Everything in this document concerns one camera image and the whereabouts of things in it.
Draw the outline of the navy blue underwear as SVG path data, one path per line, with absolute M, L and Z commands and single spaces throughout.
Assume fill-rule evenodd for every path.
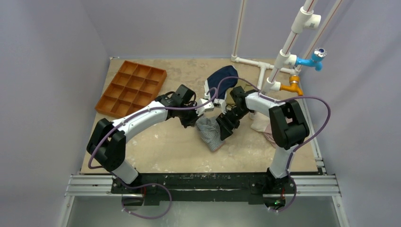
M 238 72 L 234 66 L 228 65 L 215 71 L 205 82 L 206 92 L 212 87 L 218 88 L 219 86 L 216 99 L 225 99 L 227 90 L 234 88 L 238 83 Z

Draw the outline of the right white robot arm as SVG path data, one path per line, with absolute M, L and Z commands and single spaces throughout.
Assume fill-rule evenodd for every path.
M 272 137 L 277 144 L 272 164 L 268 171 L 272 176 L 265 180 L 270 192 L 278 192 L 284 186 L 284 177 L 288 176 L 293 152 L 297 145 L 309 137 L 309 126 L 300 104 L 296 100 L 281 102 L 271 99 L 256 90 L 244 91 L 235 87 L 230 92 L 235 106 L 217 117 L 220 127 L 220 139 L 225 140 L 240 125 L 240 120 L 248 113 L 258 112 L 270 119 Z

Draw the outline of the grey striped underwear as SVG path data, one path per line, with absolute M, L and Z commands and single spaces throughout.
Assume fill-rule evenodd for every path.
M 196 121 L 195 128 L 211 152 L 216 152 L 225 144 L 220 137 L 221 131 L 216 116 L 210 118 L 202 116 Z

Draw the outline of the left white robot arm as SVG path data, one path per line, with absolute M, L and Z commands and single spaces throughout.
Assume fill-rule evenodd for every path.
M 139 172 L 126 159 L 126 144 L 147 128 L 178 117 L 184 128 L 195 126 L 199 116 L 195 110 L 196 94 L 185 85 L 156 97 L 149 105 L 123 118 L 97 122 L 86 151 L 91 155 L 88 166 L 96 160 L 100 167 L 120 178 L 128 193 L 140 190 Z

